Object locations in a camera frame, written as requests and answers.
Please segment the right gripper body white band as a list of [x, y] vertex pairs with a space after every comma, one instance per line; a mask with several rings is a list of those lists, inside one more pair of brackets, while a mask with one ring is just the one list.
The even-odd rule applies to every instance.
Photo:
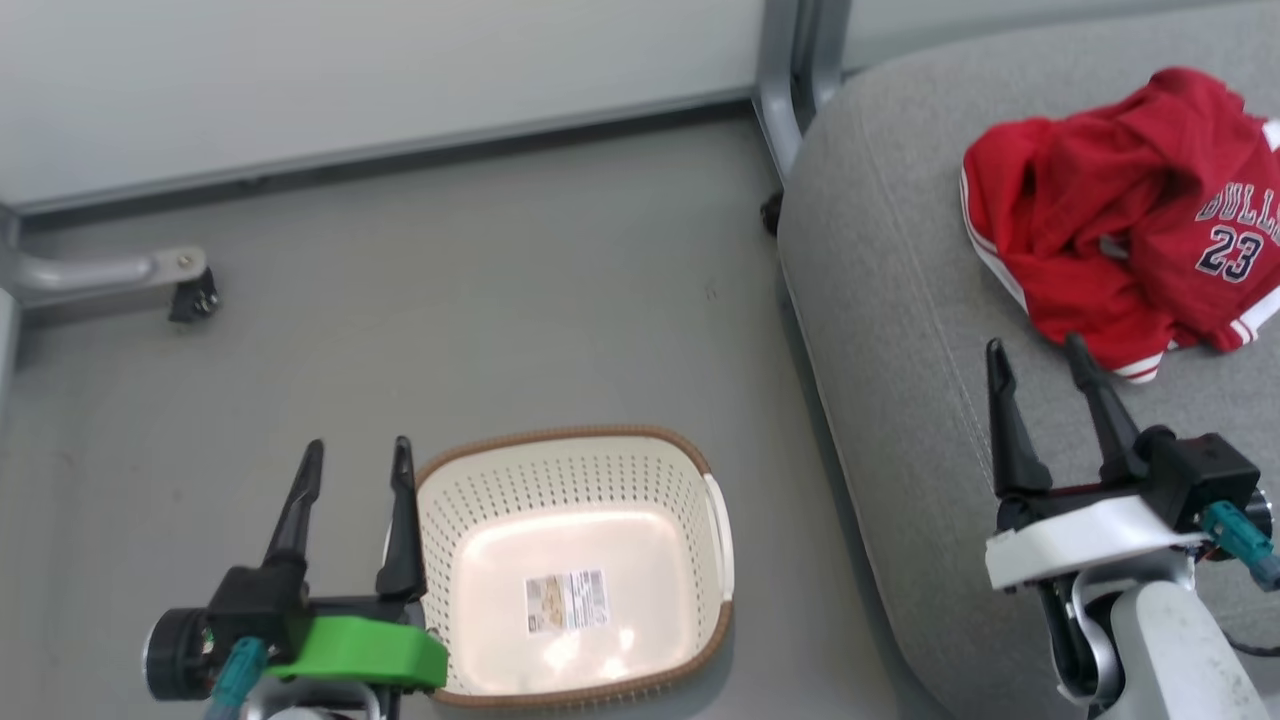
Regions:
[[1146, 478], [1000, 500], [986, 570], [997, 591], [1065, 577], [1167, 548], [1220, 552], [1274, 591], [1274, 542], [1248, 515], [1260, 469], [1219, 434], [1140, 433]]

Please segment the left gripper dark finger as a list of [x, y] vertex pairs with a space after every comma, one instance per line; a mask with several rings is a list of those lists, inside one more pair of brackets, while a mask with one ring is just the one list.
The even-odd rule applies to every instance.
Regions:
[[268, 551], [262, 560], [264, 570], [274, 573], [298, 571], [305, 574], [310, 519], [314, 503], [319, 498], [323, 486], [324, 457], [324, 441], [312, 439], [305, 448], [268, 544]]
[[390, 470], [393, 507], [385, 556], [376, 578], [384, 602], [412, 603], [428, 591], [413, 451], [406, 436], [396, 438]]

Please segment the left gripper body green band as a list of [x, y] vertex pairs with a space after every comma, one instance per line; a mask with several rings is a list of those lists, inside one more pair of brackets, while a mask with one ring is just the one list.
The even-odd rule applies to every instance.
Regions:
[[361, 683], [399, 692], [445, 684], [448, 652], [411, 623], [412, 603], [312, 600], [305, 574], [234, 566], [206, 606], [172, 609], [143, 644], [143, 682], [161, 702], [244, 703], [268, 680]]

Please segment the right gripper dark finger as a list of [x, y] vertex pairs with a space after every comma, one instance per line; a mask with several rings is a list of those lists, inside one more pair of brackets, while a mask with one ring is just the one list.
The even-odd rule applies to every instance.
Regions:
[[1028, 434], [1016, 401], [1016, 377], [1000, 338], [986, 346], [986, 374], [995, 496], [1047, 493], [1052, 478]]
[[1101, 482], [1119, 486], [1146, 478], [1148, 462], [1137, 450], [1140, 432], [1110, 384], [1107, 373], [1098, 366], [1079, 333], [1066, 336], [1064, 351], [1073, 383], [1089, 409], [1102, 459]]

